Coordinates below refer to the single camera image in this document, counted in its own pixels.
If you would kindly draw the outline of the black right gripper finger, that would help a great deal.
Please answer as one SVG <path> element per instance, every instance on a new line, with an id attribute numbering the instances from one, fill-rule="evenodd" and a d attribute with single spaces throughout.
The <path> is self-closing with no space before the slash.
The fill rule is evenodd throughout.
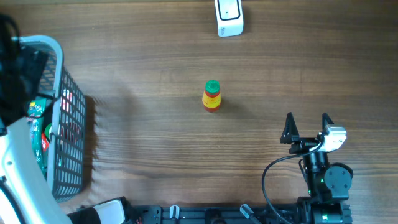
<path id="1" fill-rule="evenodd" d="M 287 117 L 285 120 L 284 130 L 280 137 L 280 143 L 281 144 L 293 144 L 293 143 L 297 143 L 297 142 L 300 142 L 299 131 L 295 124 L 295 120 L 294 120 L 292 112 L 289 112 L 287 114 Z"/>
<path id="2" fill-rule="evenodd" d="M 334 122 L 331 120 L 327 113 L 322 114 L 322 130 L 326 130 L 328 125 L 334 125 Z"/>

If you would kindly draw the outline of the chilli sauce bottle green cap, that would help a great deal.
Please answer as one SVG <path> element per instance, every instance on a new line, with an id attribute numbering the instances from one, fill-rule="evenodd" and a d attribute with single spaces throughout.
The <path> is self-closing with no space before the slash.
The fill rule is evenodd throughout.
<path id="1" fill-rule="evenodd" d="M 221 105 L 221 87 L 217 80 L 208 80 L 202 96 L 204 108 L 209 112 L 215 112 Z"/>

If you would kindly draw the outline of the small jar green lid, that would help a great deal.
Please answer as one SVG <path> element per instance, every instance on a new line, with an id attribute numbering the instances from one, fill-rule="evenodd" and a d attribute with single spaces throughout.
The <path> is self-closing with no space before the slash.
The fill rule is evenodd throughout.
<path id="1" fill-rule="evenodd" d="M 42 150 L 43 152 L 47 152 L 49 148 L 50 140 L 50 132 L 52 130 L 52 123 L 46 125 L 44 132 L 42 133 Z"/>

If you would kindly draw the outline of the green 3M gloves packet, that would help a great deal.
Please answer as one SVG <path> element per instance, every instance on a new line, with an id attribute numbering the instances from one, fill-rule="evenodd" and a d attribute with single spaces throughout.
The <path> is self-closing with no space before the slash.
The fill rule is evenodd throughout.
<path id="1" fill-rule="evenodd" d="M 29 103 L 27 111 L 27 123 L 29 125 L 30 140 L 32 143 L 32 150 L 37 161 L 37 165 L 42 172 L 43 176 L 46 174 L 46 163 L 47 160 L 44 157 L 42 147 L 42 128 L 44 117 L 42 116 L 45 111 L 46 99 L 40 98 L 38 100 L 32 100 Z"/>

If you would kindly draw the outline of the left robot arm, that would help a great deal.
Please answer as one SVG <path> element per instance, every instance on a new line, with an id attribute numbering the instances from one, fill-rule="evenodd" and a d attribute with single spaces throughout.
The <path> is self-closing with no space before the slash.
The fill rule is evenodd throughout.
<path id="1" fill-rule="evenodd" d="M 66 214 L 83 187 L 86 98 L 61 45 L 23 37 L 1 16 L 1 218 L 6 223 L 125 223 L 120 199 Z"/>

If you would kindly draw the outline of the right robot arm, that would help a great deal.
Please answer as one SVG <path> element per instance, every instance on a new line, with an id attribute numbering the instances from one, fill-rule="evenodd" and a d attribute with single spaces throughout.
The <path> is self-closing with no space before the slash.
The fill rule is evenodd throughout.
<path id="1" fill-rule="evenodd" d="M 322 131 L 315 137 L 301 137 L 292 113 L 288 113 L 280 143 L 289 144 L 289 154 L 302 158 L 300 170 L 316 203 L 338 203 L 349 199 L 353 170 L 342 163 L 329 163 L 328 155 L 346 141 L 344 127 L 322 114 Z"/>

